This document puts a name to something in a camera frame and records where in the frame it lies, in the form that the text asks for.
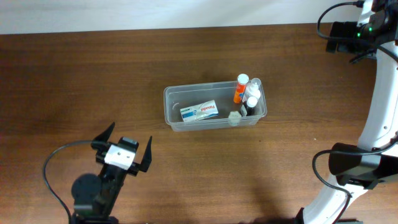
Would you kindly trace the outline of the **orange tube white cap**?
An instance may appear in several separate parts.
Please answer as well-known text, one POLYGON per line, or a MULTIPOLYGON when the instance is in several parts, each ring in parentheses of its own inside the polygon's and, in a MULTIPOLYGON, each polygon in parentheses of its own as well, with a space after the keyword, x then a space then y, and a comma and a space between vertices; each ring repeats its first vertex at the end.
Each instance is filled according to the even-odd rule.
POLYGON ((246 85, 249 82, 249 77, 245 73, 241 73, 238 75, 237 81, 238 82, 234 93, 233 101, 234 103, 239 104, 242 101, 246 85))

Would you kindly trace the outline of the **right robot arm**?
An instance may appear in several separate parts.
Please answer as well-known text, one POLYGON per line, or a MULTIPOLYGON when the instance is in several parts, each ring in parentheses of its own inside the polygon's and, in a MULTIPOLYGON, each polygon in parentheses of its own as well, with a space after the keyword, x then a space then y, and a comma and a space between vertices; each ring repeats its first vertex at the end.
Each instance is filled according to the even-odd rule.
POLYGON ((340 223, 345 210, 358 197, 380 183, 397 180, 397 1, 351 1, 361 8, 356 22, 334 22, 327 41, 328 52, 354 55, 377 62, 376 82, 368 118, 357 145, 336 143, 316 153, 328 154, 327 180, 311 204, 301 208, 294 223, 340 223))

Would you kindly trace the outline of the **gold-lidded small jar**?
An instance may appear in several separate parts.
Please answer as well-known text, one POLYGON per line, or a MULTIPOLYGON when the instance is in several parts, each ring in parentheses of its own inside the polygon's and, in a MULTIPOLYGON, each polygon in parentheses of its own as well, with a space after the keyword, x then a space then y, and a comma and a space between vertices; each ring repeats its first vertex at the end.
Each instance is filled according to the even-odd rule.
POLYGON ((228 116, 228 123, 230 126, 238 126, 241 121, 242 115, 238 111, 231 111, 228 116))

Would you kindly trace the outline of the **clear plastic container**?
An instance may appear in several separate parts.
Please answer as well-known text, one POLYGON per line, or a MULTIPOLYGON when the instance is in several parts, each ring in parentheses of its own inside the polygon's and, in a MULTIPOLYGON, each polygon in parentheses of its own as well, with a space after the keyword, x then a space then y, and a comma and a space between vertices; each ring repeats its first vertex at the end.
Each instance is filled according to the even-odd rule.
POLYGON ((255 125, 267 114, 264 89, 254 114, 241 116, 241 103, 233 101, 237 81, 169 86, 164 90, 165 122, 173 131, 237 128, 255 125))

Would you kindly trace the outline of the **white Panadol box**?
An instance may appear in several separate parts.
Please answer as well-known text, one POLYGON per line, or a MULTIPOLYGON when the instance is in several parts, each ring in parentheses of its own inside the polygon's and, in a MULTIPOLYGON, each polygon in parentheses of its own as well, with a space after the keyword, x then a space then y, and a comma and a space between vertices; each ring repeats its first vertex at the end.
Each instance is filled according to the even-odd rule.
POLYGON ((198 105, 182 108, 180 114, 184 122, 191 122, 218 116, 219 112, 215 100, 211 100, 198 105))

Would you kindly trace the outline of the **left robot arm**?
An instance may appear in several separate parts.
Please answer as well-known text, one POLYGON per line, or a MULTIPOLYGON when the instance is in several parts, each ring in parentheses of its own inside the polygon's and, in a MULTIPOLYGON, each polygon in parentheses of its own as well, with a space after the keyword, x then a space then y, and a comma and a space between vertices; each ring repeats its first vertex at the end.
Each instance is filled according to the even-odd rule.
POLYGON ((121 137, 117 143, 110 142, 114 127, 112 123, 90 143, 102 169, 98 175, 83 174, 74 181, 71 189, 74 199, 72 223, 118 223, 111 212, 126 177, 135 177, 149 170, 152 138, 148 140, 141 162, 137 163, 134 160, 139 143, 126 137, 121 137))

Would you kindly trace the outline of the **white Calamol lotion bottle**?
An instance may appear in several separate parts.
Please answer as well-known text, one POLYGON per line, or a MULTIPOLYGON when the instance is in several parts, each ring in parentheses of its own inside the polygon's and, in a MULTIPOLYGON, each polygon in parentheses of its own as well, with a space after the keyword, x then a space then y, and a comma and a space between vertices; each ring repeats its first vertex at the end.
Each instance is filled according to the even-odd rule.
POLYGON ((244 91, 244 95, 242 97, 242 102, 244 103, 245 101, 248 100, 249 97, 254 96, 257 100, 260 99, 261 97, 261 81, 258 78, 253 78, 247 85, 246 89, 244 91))

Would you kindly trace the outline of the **black bottle white cap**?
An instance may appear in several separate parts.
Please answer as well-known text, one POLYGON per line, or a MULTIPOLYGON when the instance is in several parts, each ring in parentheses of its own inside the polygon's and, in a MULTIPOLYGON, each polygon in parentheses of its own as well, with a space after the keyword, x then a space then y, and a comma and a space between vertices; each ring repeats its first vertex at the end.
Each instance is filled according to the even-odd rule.
POLYGON ((258 99, 255 96, 250 96, 240 108, 242 117, 252 116, 255 113, 255 107, 258 103, 258 99))

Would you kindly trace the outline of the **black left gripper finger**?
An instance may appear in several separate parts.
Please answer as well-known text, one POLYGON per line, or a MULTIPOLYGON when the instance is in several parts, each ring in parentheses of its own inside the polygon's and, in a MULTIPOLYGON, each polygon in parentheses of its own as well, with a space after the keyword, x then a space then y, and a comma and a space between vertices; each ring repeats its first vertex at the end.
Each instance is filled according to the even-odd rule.
POLYGON ((141 172, 147 172, 149 170, 149 167, 152 163, 152 136, 149 138, 149 141, 147 143, 144 155, 142 157, 141 163, 139 165, 139 170, 141 172))
POLYGON ((108 142, 110 136, 112 135, 115 125, 116 123, 112 122, 108 128, 106 128, 101 134, 99 134, 97 137, 93 139, 92 143, 101 144, 108 142))

